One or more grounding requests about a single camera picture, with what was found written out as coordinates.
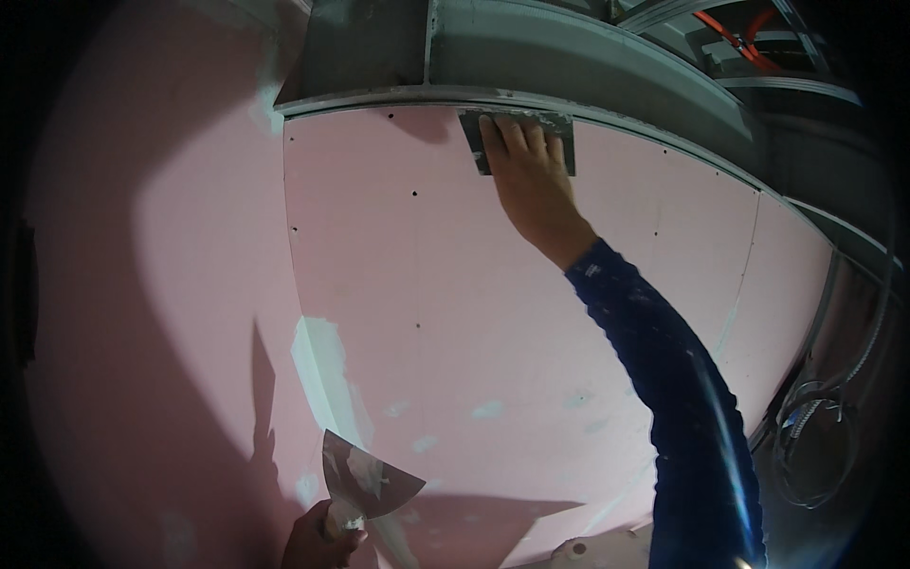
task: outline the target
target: pink wall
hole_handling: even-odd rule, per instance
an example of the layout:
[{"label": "pink wall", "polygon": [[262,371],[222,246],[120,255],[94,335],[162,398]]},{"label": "pink wall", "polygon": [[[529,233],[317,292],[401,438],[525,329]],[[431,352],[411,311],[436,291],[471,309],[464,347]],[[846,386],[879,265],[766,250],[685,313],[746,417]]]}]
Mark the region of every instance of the pink wall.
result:
[{"label": "pink wall", "polygon": [[[403,524],[422,566],[528,559],[646,515],[648,412],[571,288],[509,227],[453,111],[340,113],[274,136],[266,55],[251,28],[127,3],[84,55],[35,163],[30,402],[103,558],[278,558],[298,495],[325,492],[289,353],[301,314],[339,325],[370,449],[434,481],[413,504],[420,520]],[[754,425],[829,249],[773,200],[672,150],[582,124],[576,146],[583,211],[730,356],[722,370]],[[398,417],[384,412],[401,401]],[[498,416],[472,417],[492,401]],[[437,444],[415,452],[425,436]],[[367,547],[359,560],[374,558]]]}]

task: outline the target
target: person's right hand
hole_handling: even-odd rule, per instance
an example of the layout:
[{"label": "person's right hand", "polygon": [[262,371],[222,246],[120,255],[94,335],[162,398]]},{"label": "person's right hand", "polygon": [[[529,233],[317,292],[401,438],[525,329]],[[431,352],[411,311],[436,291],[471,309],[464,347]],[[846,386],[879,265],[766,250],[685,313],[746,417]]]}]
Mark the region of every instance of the person's right hand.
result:
[{"label": "person's right hand", "polygon": [[331,500],[323,500],[294,522],[281,569],[336,569],[349,565],[350,555],[367,539],[367,533],[357,530],[335,542],[327,541],[324,528],[331,504]]},{"label": "person's right hand", "polygon": [[480,117],[483,149],[500,203],[522,237],[568,270],[597,240],[575,208],[562,140],[529,120]]}]

